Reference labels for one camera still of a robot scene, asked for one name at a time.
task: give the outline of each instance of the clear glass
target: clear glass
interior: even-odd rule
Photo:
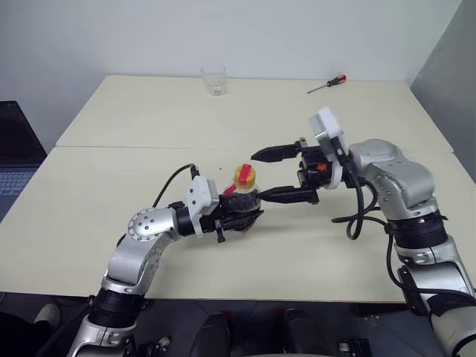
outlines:
[[[225,94],[226,72],[224,65],[218,63],[204,65],[202,78],[209,95],[219,97]]]

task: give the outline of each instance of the red screwdriver handle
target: red screwdriver handle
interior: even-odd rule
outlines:
[[[347,77],[345,76],[345,74],[341,74],[340,76],[337,76],[333,80],[328,81],[327,86],[332,87],[332,86],[335,86],[336,84],[341,84],[341,83],[345,82],[346,79],[347,79]]]

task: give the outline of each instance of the laptop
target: laptop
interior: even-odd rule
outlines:
[[[0,221],[45,158],[19,104],[0,101]]]

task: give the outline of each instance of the gray wall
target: gray wall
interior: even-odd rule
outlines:
[[[476,181],[476,1],[463,0],[412,92]]]
[[[106,74],[411,83],[460,0],[1,0],[0,100],[47,150]]]

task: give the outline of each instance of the floor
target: floor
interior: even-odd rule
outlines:
[[[58,303],[62,319],[67,321],[83,306],[81,300],[46,295],[6,294],[0,312],[32,321],[46,303]],[[136,338],[139,344],[170,336],[172,344],[164,356],[185,357],[207,316],[227,311],[231,314],[235,336],[241,341],[258,341],[266,351],[274,322],[280,311],[290,307],[307,311],[326,327],[334,341],[344,338],[368,338],[374,357],[443,357],[427,318],[408,311],[357,317],[348,303],[310,303],[242,300],[152,300],[138,319]],[[77,325],[71,326],[59,350],[66,351]]]

